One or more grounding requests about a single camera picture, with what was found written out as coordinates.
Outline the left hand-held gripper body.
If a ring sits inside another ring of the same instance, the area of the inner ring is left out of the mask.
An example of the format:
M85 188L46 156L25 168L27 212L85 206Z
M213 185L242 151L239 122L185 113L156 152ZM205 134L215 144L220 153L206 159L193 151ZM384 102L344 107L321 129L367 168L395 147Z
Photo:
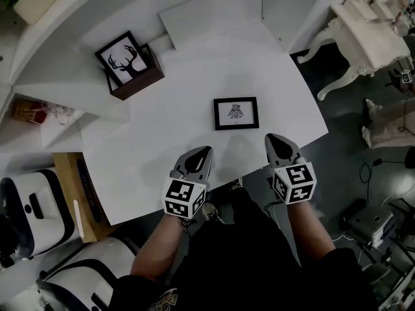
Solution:
M206 200L209 174L190 176L172 170L166 178L161 199L166 214L192 218Z

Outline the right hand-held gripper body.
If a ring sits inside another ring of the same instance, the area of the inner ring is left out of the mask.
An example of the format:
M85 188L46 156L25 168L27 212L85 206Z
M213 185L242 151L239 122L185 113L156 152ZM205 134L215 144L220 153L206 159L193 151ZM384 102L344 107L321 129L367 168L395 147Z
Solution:
M278 167L273 171L272 188L285 205L309 201L316 187L316 175L311 162Z

